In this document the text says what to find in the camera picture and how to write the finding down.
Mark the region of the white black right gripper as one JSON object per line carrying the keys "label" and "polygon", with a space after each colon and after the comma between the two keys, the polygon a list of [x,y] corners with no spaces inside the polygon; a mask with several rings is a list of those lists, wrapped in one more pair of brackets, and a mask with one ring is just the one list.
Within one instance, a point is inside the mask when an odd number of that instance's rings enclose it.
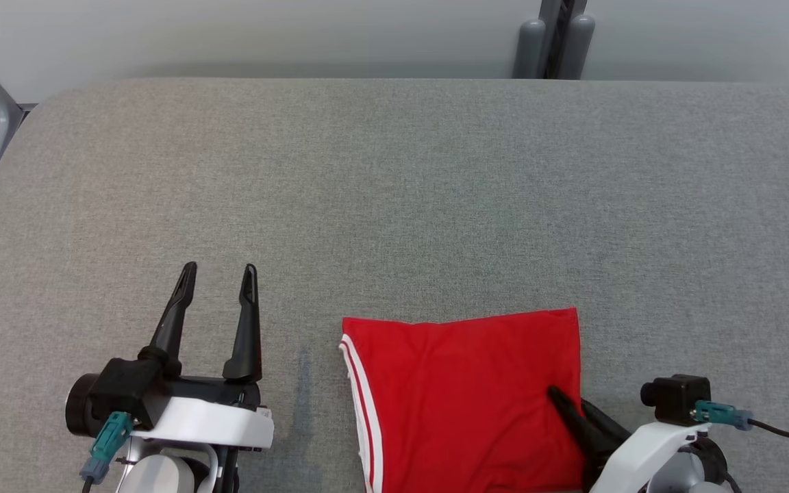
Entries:
{"label": "white black right gripper", "polygon": [[547,396],[584,456],[581,480],[595,481],[589,493],[638,493],[683,446],[712,426],[654,422],[632,435],[586,399],[576,403],[557,386],[548,387]]}

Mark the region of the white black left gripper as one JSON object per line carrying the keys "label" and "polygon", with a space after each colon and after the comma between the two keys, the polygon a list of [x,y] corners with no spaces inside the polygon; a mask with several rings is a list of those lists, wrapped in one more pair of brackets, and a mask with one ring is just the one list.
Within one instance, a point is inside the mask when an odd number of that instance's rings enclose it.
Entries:
{"label": "white black left gripper", "polygon": [[[196,276],[197,263],[184,264],[150,343],[138,353],[136,368],[142,381],[181,375],[179,347]],[[258,273],[253,264],[245,266],[238,302],[237,333],[231,358],[223,365],[223,378],[229,381],[211,377],[169,381],[172,397],[160,420],[149,431],[132,431],[132,436],[243,450],[272,446],[275,423],[270,409],[261,405],[256,384],[262,378],[262,356]]]}

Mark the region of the red white jersey shirt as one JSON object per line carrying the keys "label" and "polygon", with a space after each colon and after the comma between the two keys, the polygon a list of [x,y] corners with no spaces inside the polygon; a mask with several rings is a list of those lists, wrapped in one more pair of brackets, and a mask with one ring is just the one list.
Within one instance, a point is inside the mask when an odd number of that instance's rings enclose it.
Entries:
{"label": "red white jersey shirt", "polygon": [[447,323],[345,318],[364,493],[579,490],[583,455],[548,397],[581,387],[575,307]]}

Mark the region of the grey partition post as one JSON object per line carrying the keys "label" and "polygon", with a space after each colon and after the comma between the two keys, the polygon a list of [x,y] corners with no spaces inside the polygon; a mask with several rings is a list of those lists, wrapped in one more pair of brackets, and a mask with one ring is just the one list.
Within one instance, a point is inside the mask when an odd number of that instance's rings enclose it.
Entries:
{"label": "grey partition post", "polygon": [[520,26],[513,79],[579,80],[596,22],[588,0],[542,0],[538,16]]}

